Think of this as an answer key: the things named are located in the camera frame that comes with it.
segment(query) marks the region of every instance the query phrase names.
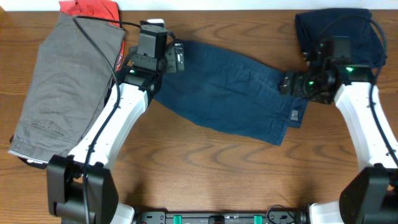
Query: red cloth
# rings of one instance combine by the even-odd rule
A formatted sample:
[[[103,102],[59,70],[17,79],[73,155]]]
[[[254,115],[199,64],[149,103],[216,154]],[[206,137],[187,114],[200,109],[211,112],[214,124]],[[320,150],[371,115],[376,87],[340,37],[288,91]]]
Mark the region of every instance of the red cloth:
[[[92,16],[103,19],[119,20],[118,4],[109,0],[74,0],[60,1],[60,11],[70,16]],[[120,23],[111,22],[111,24],[120,27]],[[124,41],[120,49],[116,68],[119,70],[124,53]]]

